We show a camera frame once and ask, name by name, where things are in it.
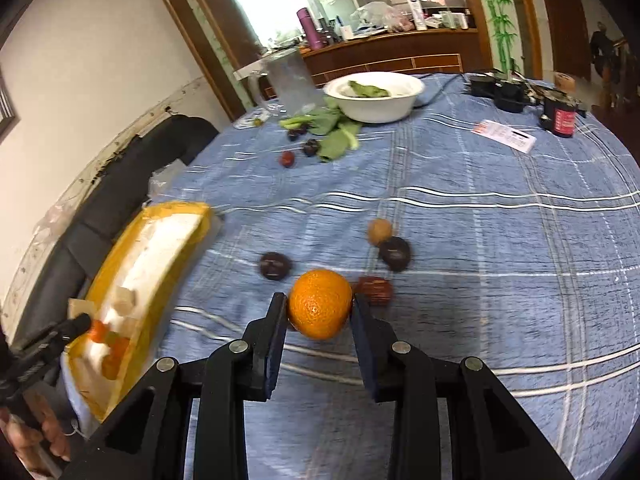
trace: picture frame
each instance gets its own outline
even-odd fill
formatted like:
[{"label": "picture frame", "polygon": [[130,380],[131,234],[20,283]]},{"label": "picture frame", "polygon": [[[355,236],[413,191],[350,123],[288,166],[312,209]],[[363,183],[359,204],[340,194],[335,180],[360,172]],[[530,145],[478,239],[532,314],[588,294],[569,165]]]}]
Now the picture frame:
[{"label": "picture frame", "polygon": [[16,115],[11,101],[9,101],[9,95],[6,87],[4,86],[4,80],[0,74],[0,138],[8,131],[9,127],[14,123]]}]

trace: metal bolt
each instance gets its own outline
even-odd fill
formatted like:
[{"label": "metal bolt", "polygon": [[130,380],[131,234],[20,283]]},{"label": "metal bolt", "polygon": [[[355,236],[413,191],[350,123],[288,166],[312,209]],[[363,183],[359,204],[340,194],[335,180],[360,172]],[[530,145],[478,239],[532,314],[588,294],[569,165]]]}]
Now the metal bolt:
[{"label": "metal bolt", "polygon": [[482,370],[482,361],[477,357],[468,357],[465,359],[465,366],[469,368],[469,370],[479,372]]},{"label": "metal bolt", "polygon": [[405,343],[404,341],[396,341],[391,345],[391,349],[396,354],[408,354],[411,350],[411,345],[409,343]]},{"label": "metal bolt", "polygon": [[163,357],[156,363],[156,368],[161,372],[168,372],[175,366],[175,361],[170,357]]},{"label": "metal bolt", "polygon": [[235,341],[232,341],[231,343],[229,343],[229,350],[231,350],[234,354],[241,354],[242,352],[245,352],[248,348],[249,348],[249,345],[247,344],[246,341],[243,341],[242,339],[236,339]]}]

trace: purple thermos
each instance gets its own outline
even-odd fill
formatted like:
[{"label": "purple thermos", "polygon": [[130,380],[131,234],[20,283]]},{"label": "purple thermos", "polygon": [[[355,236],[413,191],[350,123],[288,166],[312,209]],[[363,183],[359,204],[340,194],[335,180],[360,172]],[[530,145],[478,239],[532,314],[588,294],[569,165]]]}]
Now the purple thermos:
[{"label": "purple thermos", "polygon": [[300,9],[297,12],[297,15],[300,20],[300,25],[302,25],[302,29],[305,31],[306,40],[309,42],[311,50],[319,50],[324,47],[324,40],[316,30],[316,24],[314,23],[311,14],[309,14],[309,9],[306,7],[304,9]]}]

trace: red date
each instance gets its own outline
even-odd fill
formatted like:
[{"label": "red date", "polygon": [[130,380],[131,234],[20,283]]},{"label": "red date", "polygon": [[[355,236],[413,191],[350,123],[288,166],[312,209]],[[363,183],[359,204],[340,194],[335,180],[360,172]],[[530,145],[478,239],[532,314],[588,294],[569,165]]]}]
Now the red date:
[{"label": "red date", "polygon": [[280,163],[285,167],[285,168],[290,168],[291,166],[293,166],[293,163],[296,160],[296,155],[293,152],[283,152],[282,156],[280,157]]},{"label": "red date", "polygon": [[384,278],[363,276],[354,289],[356,294],[364,294],[371,306],[387,306],[394,295],[394,287]]}]

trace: paper card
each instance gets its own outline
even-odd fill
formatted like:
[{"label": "paper card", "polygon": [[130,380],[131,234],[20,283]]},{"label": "paper card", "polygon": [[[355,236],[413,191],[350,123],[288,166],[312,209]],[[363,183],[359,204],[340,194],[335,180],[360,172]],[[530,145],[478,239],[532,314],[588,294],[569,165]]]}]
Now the paper card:
[{"label": "paper card", "polygon": [[536,142],[536,137],[532,135],[493,121],[482,121],[473,132],[487,139],[497,140],[522,153],[529,153]]},{"label": "paper card", "polygon": [[256,108],[249,113],[240,117],[235,123],[234,128],[236,130],[246,130],[248,128],[255,128],[260,126],[269,120],[271,114],[264,108]]}]

